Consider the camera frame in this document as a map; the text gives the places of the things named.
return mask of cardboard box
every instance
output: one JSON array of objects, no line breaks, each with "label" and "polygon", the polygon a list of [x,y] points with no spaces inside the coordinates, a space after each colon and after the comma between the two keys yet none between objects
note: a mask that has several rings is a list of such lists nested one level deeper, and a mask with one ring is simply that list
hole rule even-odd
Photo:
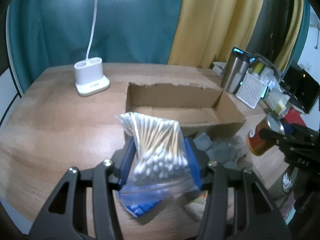
[{"label": "cardboard box", "polygon": [[210,137],[231,137],[245,123],[244,115],[221,88],[129,83],[126,112],[130,111],[177,120],[183,136],[206,131]]}]

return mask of wooden tabletop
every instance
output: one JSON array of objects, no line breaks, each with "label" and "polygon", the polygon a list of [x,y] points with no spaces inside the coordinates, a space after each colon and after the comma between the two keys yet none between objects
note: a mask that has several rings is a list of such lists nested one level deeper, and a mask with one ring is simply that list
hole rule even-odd
[{"label": "wooden tabletop", "polygon": [[[169,65],[104,64],[108,90],[80,97],[73,66],[47,69],[28,89],[0,135],[0,196],[33,221],[45,200],[70,166],[95,167],[124,145],[124,131],[116,115],[125,112],[126,89],[136,84],[175,83],[217,88],[211,70]],[[243,139],[265,116],[265,106],[255,109],[230,95],[246,116],[237,133]],[[261,157],[248,154],[259,178],[269,188],[287,168],[275,147]],[[125,239],[186,239],[196,235],[199,223],[182,208],[183,199],[162,201],[136,220],[116,200]],[[90,235],[92,211],[88,210]]]}]

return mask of tin can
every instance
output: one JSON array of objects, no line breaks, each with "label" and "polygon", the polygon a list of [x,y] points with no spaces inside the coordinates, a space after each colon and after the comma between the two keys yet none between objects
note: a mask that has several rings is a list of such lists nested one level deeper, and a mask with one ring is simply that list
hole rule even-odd
[{"label": "tin can", "polygon": [[284,134],[284,127],[280,120],[278,120],[273,114],[267,114],[256,128],[249,131],[247,134],[247,145],[250,151],[256,156],[263,155],[274,145],[272,142],[265,141],[260,138],[259,132],[263,128],[269,128],[275,132]]}]

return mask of white plastic basket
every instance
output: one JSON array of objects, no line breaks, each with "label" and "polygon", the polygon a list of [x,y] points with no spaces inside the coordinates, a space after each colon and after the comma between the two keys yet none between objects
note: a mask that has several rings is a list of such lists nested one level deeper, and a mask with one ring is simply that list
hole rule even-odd
[{"label": "white plastic basket", "polygon": [[236,97],[254,109],[265,89],[266,86],[261,83],[259,79],[247,72],[242,81],[242,85],[236,93]]}]

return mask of desk lamp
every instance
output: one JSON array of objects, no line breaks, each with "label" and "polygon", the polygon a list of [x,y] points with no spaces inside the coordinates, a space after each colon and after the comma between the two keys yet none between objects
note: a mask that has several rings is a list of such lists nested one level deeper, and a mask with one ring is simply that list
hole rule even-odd
[{"label": "desk lamp", "polygon": [[81,96],[89,96],[98,93],[110,86],[109,79],[103,74],[102,59],[100,57],[89,58],[97,18],[97,4],[98,0],[94,0],[91,36],[86,59],[79,61],[74,65],[76,73],[76,88]]}]

